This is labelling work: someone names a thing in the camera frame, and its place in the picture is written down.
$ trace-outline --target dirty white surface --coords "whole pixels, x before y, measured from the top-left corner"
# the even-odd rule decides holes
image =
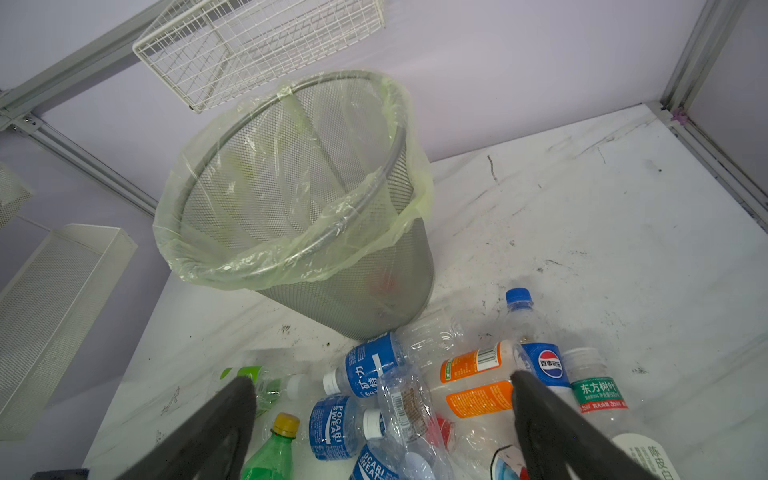
[[[607,357],[683,478],[768,471],[768,237],[648,108],[432,171],[428,311],[483,322],[527,286],[561,350]],[[321,366],[353,344],[258,293],[171,276],[84,466],[102,480],[137,462],[202,405],[235,352],[296,347]],[[297,449],[294,478],[338,480],[352,466]]]

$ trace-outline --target blue bottle cap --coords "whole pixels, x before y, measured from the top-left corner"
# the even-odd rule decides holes
[[[507,290],[507,305],[516,302],[533,303],[531,292],[529,292],[527,288],[513,288],[512,290]]]

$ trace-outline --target orange bottle label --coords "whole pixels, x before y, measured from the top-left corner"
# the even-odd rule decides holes
[[[464,392],[453,393],[445,400],[460,419],[511,410],[512,383],[504,380]]]
[[[502,345],[497,343],[491,348],[465,353],[444,361],[440,367],[440,381],[453,382],[500,366],[502,366]]]

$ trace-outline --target trash can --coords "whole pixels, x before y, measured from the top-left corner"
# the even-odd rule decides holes
[[[429,301],[433,200],[405,89],[337,71],[241,101],[196,135],[154,234],[182,280],[257,290],[369,339]]]

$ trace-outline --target white wire basket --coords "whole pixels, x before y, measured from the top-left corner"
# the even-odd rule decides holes
[[[0,292],[0,440],[37,422],[135,250],[120,228],[73,223]]]
[[[29,185],[0,162],[0,228],[7,225],[30,198]]]
[[[200,113],[383,25],[383,0],[173,0],[134,53]]]

